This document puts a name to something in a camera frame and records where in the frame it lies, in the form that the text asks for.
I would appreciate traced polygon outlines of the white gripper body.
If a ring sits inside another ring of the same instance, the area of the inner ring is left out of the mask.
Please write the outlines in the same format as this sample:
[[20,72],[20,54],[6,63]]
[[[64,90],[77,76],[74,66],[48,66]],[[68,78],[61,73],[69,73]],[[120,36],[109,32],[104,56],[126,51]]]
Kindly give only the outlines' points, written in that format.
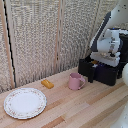
[[90,57],[96,61],[116,67],[119,64],[120,53],[104,53],[104,52],[92,52]]

